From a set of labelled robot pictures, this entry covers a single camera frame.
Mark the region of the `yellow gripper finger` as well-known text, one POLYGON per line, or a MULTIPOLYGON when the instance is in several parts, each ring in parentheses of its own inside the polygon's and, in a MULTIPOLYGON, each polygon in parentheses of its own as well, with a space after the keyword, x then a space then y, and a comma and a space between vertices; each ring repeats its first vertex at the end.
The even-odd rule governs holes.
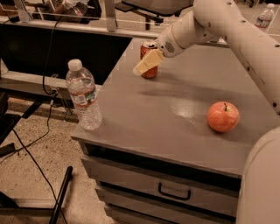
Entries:
POLYGON ((163 52, 159 49, 148 51, 143 58, 133 68, 135 75, 142 75, 153 67, 157 67, 164 59, 163 52))

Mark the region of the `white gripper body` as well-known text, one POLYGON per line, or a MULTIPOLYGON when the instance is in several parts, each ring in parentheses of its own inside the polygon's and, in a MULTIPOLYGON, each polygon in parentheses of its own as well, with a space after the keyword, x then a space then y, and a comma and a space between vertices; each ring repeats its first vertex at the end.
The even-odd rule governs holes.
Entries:
POLYGON ((163 53, 166 58, 173 58, 183 52, 175 38, 172 35, 172 28, 166 28, 156 39, 157 48, 163 53))

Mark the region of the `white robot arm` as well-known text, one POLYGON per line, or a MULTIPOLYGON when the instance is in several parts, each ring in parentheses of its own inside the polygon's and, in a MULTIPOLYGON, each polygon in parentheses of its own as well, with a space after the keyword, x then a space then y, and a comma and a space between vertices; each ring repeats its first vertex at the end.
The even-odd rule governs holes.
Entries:
MULTIPOLYGON (((192 11, 161 32, 155 50, 133 69, 141 75, 195 44, 213 37, 225 40, 247 70, 246 86, 280 113, 279 43, 251 24, 234 0, 194 0, 192 11)), ((246 159, 239 191, 236 224, 280 224, 280 128, 264 134, 246 159)))

